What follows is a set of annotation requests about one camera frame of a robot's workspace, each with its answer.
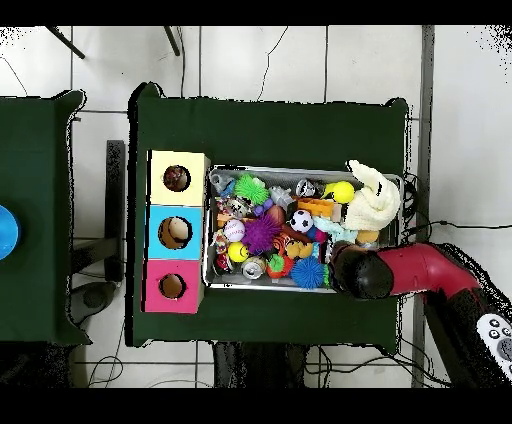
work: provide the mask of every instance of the pink box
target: pink box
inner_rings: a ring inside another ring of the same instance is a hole
[[[168,274],[180,276],[185,291],[178,299],[165,297],[160,291],[160,281]],[[146,300],[143,312],[171,312],[195,314],[203,298],[201,262],[177,259],[150,259],[147,264]]]

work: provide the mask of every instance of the blue bowl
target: blue bowl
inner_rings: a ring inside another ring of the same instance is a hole
[[[0,205],[0,261],[14,250],[19,235],[18,221],[8,209]]]

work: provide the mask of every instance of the white ball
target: white ball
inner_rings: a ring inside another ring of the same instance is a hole
[[[232,243],[242,240],[245,235],[244,223],[238,219],[230,219],[224,225],[224,235]]]
[[[308,211],[299,209],[293,214],[290,226],[299,233],[307,233],[313,226],[313,218]]]

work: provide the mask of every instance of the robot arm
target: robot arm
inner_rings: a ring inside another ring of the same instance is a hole
[[[361,299],[424,292],[425,314],[452,383],[510,387],[512,330],[497,306],[509,312],[511,304],[490,281],[479,283],[468,258],[448,244],[373,252],[338,243],[329,273],[335,290]]]

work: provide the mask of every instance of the round hole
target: round hole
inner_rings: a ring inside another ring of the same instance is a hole
[[[160,293],[169,299],[179,299],[185,293],[187,286],[180,275],[167,274],[160,280]]]
[[[192,225],[185,218],[165,218],[158,227],[158,239],[167,249],[183,249],[192,238]]]
[[[181,165],[169,166],[164,173],[163,182],[168,190],[185,191],[190,185],[190,172]]]

